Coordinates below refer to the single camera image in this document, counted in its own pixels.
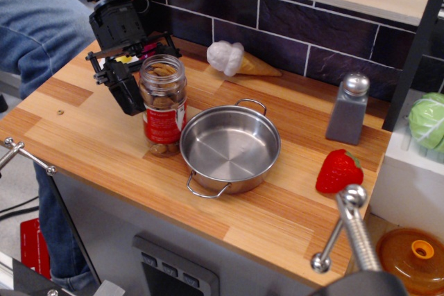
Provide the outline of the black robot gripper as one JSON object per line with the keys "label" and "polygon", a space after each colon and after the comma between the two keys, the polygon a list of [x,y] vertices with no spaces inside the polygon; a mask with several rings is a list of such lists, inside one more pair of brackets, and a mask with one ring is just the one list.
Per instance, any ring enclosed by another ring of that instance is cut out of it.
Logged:
{"label": "black robot gripper", "polygon": [[133,0],[100,0],[89,17],[89,23],[101,50],[88,55],[98,85],[104,84],[127,115],[134,116],[146,110],[139,85],[127,65],[106,60],[102,70],[99,60],[108,56],[136,56],[146,44],[160,42],[158,54],[180,56],[171,34],[147,33],[135,10]]}

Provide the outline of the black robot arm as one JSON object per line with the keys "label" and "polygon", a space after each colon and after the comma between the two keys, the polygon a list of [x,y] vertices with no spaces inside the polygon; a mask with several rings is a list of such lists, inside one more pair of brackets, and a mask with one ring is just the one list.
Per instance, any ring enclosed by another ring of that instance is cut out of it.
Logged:
{"label": "black robot arm", "polygon": [[89,16],[99,52],[89,52],[97,84],[104,84],[125,114],[134,116],[145,110],[133,74],[140,70],[144,57],[180,51],[168,32],[151,34],[141,18],[150,8],[149,0],[88,0],[94,2]]}

